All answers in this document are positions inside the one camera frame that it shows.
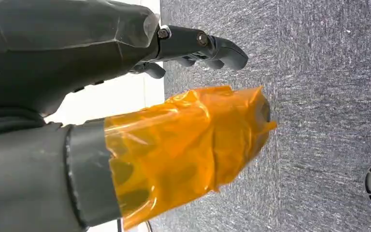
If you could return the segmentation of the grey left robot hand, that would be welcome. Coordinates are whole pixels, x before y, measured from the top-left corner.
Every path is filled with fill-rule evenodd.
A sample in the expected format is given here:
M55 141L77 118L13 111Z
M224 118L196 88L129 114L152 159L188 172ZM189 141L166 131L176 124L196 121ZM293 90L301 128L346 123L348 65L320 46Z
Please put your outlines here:
M193 89L81 125L46 123L65 96L160 61L245 67L233 42L160 26L113 0L0 0L0 232L120 232L218 190L277 124L261 88Z

